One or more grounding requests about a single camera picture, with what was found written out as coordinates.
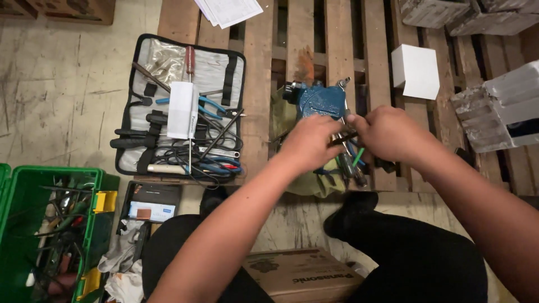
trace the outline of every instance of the metal rod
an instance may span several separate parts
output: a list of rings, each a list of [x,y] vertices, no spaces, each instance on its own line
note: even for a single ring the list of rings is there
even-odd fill
[[[235,115],[232,120],[230,120],[230,122],[225,126],[225,128],[223,128],[223,130],[221,130],[221,132],[217,135],[217,137],[215,139],[213,139],[213,141],[210,143],[210,145],[208,146],[208,149],[206,151],[204,151],[204,153],[202,154],[202,156],[200,157],[200,159],[202,160],[204,157],[206,157],[206,155],[210,152],[210,150],[215,146],[215,144],[217,143],[217,141],[219,141],[219,139],[221,139],[221,137],[229,130],[229,128],[232,126],[232,124],[234,124],[234,122],[240,117],[241,113],[243,113],[244,111],[244,108],[240,109],[238,111],[238,114]]]
[[[155,82],[155,84],[161,86],[165,91],[167,91],[170,94],[170,87],[166,85],[165,83],[159,81],[157,78],[152,76],[148,70],[146,70],[144,67],[142,67],[137,62],[133,61],[132,66],[138,70],[141,74],[145,75],[146,77],[150,78],[151,81]]]

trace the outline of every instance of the green cloth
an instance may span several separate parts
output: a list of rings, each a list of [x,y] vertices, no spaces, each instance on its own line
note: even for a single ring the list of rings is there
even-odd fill
[[[292,130],[296,124],[296,106],[282,98],[282,88],[271,96],[271,125],[270,138],[275,138],[287,130]],[[337,169],[335,159],[329,161],[325,170]],[[317,175],[313,172],[299,176],[286,191],[300,196],[316,196],[325,198],[332,192],[343,193],[346,185],[339,174],[328,176]]]

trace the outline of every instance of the bench vise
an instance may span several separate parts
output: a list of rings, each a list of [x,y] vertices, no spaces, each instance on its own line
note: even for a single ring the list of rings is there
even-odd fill
[[[329,87],[324,87],[320,81],[315,81],[312,87],[307,87],[302,82],[286,82],[282,98],[296,106],[296,120],[313,114],[329,115],[334,120],[339,120],[345,116],[347,110],[344,91],[347,81],[343,86],[340,85],[341,81],[336,86]]]

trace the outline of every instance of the screwdriver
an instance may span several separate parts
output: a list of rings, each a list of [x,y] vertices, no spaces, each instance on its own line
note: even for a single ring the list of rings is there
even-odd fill
[[[187,67],[187,74],[189,75],[189,83],[192,83],[191,77],[195,73],[195,49],[192,46],[188,46],[185,49],[185,65]],[[189,175],[191,175],[192,147],[193,142],[191,138],[189,138]]]

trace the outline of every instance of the white box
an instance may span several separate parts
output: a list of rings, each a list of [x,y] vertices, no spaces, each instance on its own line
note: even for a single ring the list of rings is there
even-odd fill
[[[391,53],[393,86],[404,96],[435,100],[440,90],[436,51],[402,44]]]

